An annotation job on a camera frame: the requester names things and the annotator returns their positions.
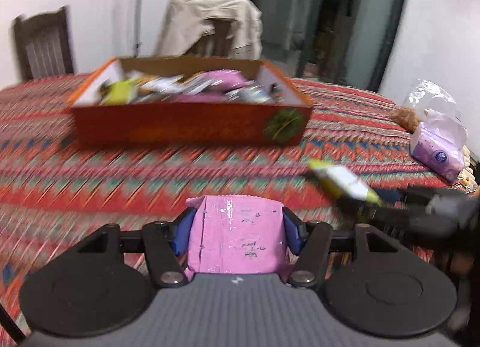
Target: metal screw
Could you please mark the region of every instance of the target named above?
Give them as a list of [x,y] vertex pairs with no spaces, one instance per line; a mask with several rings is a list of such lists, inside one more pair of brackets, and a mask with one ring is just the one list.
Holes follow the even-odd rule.
[[178,271],[166,271],[160,277],[160,281],[169,285],[176,285],[183,281],[183,275]]
[[307,270],[297,270],[292,273],[291,278],[297,283],[309,283],[315,279],[315,275]]

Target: green sticker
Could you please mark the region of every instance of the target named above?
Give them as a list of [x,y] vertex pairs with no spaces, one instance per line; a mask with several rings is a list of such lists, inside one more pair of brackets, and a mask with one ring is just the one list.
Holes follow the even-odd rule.
[[277,143],[286,143],[303,128],[304,116],[296,109],[281,109],[268,121],[264,133]]

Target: orange cardboard box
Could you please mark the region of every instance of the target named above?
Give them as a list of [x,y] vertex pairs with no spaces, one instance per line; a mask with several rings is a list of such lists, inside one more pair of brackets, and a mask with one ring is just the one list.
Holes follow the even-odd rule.
[[[283,102],[168,102],[99,105],[99,87],[137,70],[184,78],[201,71],[239,70],[263,86],[276,83]],[[271,63],[226,58],[117,58],[95,71],[69,98],[77,137],[83,147],[200,144],[223,146],[296,146],[311,105]]]

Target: purple tissue pack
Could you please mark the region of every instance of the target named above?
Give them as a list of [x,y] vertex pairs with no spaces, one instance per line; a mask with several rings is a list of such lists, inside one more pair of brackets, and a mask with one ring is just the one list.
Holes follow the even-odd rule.
[[418,125],[410,139],[410,154],[453,183],[464,167],[462,148],[467,130],[442,113],[425,112],[425,122]]

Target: blue gripper pad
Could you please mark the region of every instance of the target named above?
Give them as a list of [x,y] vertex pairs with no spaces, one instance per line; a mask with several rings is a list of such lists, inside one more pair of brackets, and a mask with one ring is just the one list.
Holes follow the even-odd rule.
[[191,224],[197,209],[189,206],[170,224],[170,246],[175,255],[182,255],[188,247]]
[[283,226],[286,243],[294,255],[300,255],[303,245],[308,239],[307,226],[286,206],[283,207]]

